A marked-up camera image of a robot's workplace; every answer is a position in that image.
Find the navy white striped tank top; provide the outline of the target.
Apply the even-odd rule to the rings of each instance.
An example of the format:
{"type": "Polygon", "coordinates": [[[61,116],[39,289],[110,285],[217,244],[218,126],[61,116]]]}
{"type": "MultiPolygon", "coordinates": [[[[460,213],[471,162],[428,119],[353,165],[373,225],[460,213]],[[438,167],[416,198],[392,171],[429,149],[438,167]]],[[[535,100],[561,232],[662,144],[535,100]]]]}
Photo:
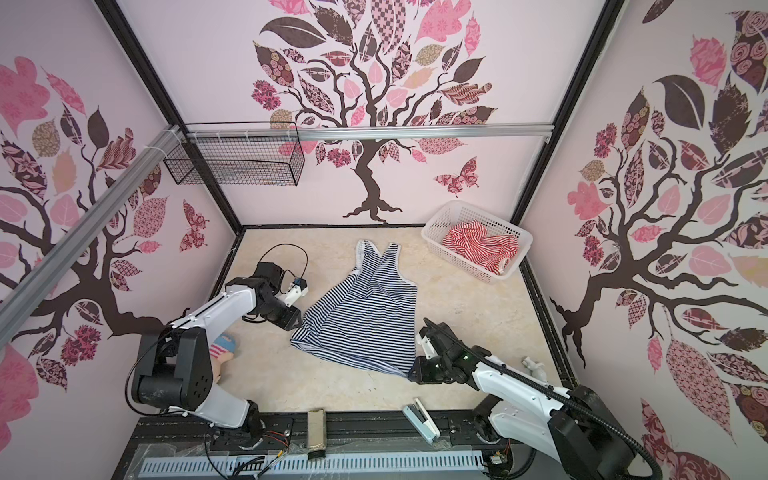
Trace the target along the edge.
{"type": "Polygon", "coordinates": [[[290,344],[324,361],[405,378],[416,359],[418,286],[402,277],[400,252],[396,243],[381,251],[360,240],[353,270],[307,310],[290,344]]]}

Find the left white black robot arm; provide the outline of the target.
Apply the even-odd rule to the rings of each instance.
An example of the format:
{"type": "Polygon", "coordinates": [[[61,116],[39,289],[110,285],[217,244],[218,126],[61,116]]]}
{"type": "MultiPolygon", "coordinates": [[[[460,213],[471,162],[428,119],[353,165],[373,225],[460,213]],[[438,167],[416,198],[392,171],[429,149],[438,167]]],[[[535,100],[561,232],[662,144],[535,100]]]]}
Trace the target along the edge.
{"type": "Polygon", "coordinates": [[[283,293],[284,275],[277,264],[260,262],[253,274],[230,280],[223,292],[197,310],[143,334],[126,380],[128,402],[191,414],[224,430],[260,436],[264,426],[258,406],[218,385],[210,347],[238,320],[268,322],[285,331],[297,328],[302,312],[295,303],[308,293],[308,285],[297,276],[283,293]]]}

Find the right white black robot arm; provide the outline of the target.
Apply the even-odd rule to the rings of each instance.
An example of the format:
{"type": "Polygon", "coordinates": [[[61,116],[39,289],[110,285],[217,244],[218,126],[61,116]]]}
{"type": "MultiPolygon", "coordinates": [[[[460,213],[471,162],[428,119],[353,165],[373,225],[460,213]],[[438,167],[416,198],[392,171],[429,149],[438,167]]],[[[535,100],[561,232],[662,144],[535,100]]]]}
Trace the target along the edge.
{"type": "Polygon", "coordinates": [[[424,353],[409,380],[462,384],[484,393],[473,412],[484,441],[525,444],[557,461],[571,479],[629,479],[636,458],[650,467],[650,478],[662,478],[658,461],[593,390],[555,387],[509,367],[490,351],[467,346],[446,323],[426,319],[417,341],[424,353]]]}

